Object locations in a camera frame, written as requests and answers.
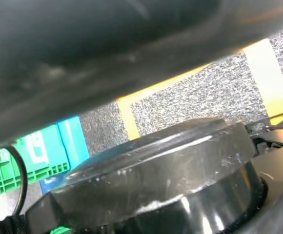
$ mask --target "white label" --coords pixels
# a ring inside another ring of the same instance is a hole
[[[2,162],[9,161],[9,153],[5,149],[0,150],[0,160]]]
[[[29,151],[32,162],[34,164],[45,162],[49,164],[48,156],[45,147],[42,132],[38,131],[28,136],[26,136],[27,147]],[[39,147],[41,149],[42,155],[36,155],[34,148]]]

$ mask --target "black cable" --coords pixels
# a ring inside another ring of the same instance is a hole
[[[21,210],[24,208],[24,202],[27,198],[27,192],[28,190],[28,174],[27,172],[26,165],[21,155],[14,146],[5,147],[8,150],[17,163],[20,177],[21,180],[19,198],[13,212],[13,215],[20,215]]]

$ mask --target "yellow floor marking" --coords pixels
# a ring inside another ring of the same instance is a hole
[[[283,113],[283,75],[270,41],[264,39],[244,49],[269,117]],[[278,124],[283,116],[271,120]]]
[[[166,88],[168,88],[171,85],[178,83],[178,82],[182,81],[183,79],[197,74],[197,73],[200,72],[203,69],[206,68],[207,66],[208,66],[208,65],[198,67],[198,68],[196,68],[196,69],[194,69],[194,70],[191,70],[191,71],[189,71],[189,72],[186,72],[186,73],[183,73],[183,74],[181,74],[181,75],[179,75],[179,76],[176,76],[176,77],[165,80],[165,81],[163,81],[163,82],[160,82],[160,83],[152,85],[152,86],[150,86],[150,87],[148,87],[148,88],[145,88],[145,89],[142,89],[142,90],[140,90],[140,91],[137,91],[137,92],[135,92],[135,93],[132,93],[132,94],[130,94],[130,95],[127,95],[127,96],[125,96],[125,97],[120,97],[119,100],[126,100],[128,103],[133,104],[135,102],[140,101],[140,100],[142,100],[144,98],[151,96],[152,94],[155,94],[155,93],[157,93],[159,91],[166,89]]]
[[[131,104],[126,99],[118,99],[117,102],[120,109],[120,113],[121,114],[122,120],[123,121],[124,127],[126,129],[129,140],[135,140],[138,138],[140,136],[138,128],[137,127],[136,121],[132,112]]]

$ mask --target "green plastic tray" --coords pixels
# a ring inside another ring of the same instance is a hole
[[[70,230],[69,228],[59,227],[52,230],[51,234],[71,234],[71,230]]]
[[[57,125],[18,139],[14,146],[24,160],[29,183],[70,169]],[[0,194],[20,188],[20,184],[20,172],[14,158],[0,150]]]

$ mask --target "blue container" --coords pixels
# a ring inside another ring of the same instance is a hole
[[[58,123],[57,126],[70,169],[74,169],[90,157],[79,117],[64,120]],[[40,185],[42,194],[63,185],[65,174],[62,173],[41,180]]]

